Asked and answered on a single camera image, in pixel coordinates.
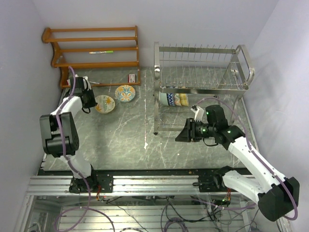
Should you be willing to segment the orange leaf pattern bowl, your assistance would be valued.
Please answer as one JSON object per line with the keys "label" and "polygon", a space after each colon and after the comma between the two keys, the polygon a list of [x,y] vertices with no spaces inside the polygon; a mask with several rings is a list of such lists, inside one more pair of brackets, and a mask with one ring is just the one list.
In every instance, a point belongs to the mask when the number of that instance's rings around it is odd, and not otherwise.
{"label": "orange leaf pattern bowl", "polygon": [[95,109],[101,114],[108,114],[115,108],[115,101],[107,95],[99,95],[95,97],[97,105]]}

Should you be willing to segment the orange flower green bowl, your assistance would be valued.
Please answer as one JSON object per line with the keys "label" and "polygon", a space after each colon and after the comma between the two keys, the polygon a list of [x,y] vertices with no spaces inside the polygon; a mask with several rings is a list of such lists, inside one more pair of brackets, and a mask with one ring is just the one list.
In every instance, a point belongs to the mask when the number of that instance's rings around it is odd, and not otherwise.
{"label": "orange flower green bowl", "polygon": [[178,93],[174,94],[174,101],[176,106],[182,106],[180,95]]}

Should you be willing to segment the yellow sun blue bowl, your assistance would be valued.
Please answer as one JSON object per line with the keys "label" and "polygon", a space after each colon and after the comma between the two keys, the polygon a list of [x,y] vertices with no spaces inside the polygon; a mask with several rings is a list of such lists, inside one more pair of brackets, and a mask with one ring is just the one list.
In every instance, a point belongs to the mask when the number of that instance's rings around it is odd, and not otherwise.
{"label": "yellow sun blue bowl", "polygon": [[181,105],[182,106],[189,106],[189,99],[188,99],[188,95],[186,93],[180,93],[180,100],[181,100]]}

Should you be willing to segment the red pattern blue zigzag bowl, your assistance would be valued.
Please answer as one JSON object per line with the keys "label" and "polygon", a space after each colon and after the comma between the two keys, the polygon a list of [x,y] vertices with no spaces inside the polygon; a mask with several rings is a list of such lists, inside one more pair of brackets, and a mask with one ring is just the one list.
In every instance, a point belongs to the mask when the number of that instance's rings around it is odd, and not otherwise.
{"label": "red pattern blue zigzag bowl", "polygon": [[168,100],[169,106],[175,106],[176,105],[173,93],[167,93],[167,100]]}

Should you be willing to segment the teal dotted grey bowl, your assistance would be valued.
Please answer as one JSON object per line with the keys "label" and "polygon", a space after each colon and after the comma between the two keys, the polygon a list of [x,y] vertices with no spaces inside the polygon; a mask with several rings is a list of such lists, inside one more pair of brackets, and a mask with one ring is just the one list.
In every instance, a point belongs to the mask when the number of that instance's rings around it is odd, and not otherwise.
{"label": "teal dotted grey bowl", "polygon": [[169,105],[166,93],[159,92],[159,101],[163,106]]}

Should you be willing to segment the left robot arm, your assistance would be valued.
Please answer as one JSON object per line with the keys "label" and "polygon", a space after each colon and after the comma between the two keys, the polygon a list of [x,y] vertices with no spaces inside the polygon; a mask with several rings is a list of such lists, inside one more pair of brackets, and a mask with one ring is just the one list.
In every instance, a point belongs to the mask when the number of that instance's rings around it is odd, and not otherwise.
{"label": "left robot arm", "polygon": [[99,176],[79,150],[79,136],[74,117],[79,111],[89,113],[97,105],[94,92],[86,76],[70,79],[67,97],[53,112],[40,117],[42,146],[45,154],[65,162],[72,171],[70,193],[106,192],[113,190],[111,176]]}

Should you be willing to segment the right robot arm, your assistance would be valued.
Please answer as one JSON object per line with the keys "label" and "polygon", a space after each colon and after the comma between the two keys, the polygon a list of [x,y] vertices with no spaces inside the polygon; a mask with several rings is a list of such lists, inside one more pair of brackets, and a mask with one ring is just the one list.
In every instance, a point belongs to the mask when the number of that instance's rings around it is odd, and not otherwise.
{"label": "right robot arm", "polygon": [[233,189],[255,204],[262,215],[276,221],[294,212],[298,217],[300,184],[294,178],[287,178],[274,168],[250,143],[245,133],[236,125],[229,125],[223,108],[210,105],[206,109],[194,105],[194,118],[188,118],[177,142],[199,142],[213,138],[215,145],[222,145],[238,158],[254,176],[254,180],[241,175],[234,168],[225,166],[214,174],[213,187],[218,191]]}

